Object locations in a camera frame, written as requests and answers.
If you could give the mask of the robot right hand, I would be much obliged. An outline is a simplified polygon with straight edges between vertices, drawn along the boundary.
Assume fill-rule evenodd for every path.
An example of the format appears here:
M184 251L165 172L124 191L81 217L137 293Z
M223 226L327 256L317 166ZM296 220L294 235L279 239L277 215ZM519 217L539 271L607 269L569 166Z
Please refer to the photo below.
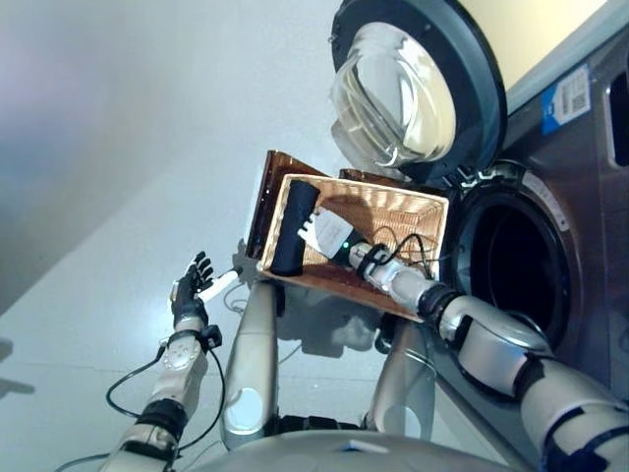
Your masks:
M351 249L367 241L351 223L323 206L314 209L297 230L297 235L338 266L350 266Z

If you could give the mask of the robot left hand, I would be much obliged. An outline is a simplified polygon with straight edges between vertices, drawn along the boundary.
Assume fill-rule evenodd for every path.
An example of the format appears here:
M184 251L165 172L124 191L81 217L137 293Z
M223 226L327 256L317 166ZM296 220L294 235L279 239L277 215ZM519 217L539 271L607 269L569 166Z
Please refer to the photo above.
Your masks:
M192 323L192 329L197 331L208 325L205 304L238 280L242 271L233 266L214 276L211 259L204 251L197 253L171 288L169 304L174 330L185 330L185 323Z

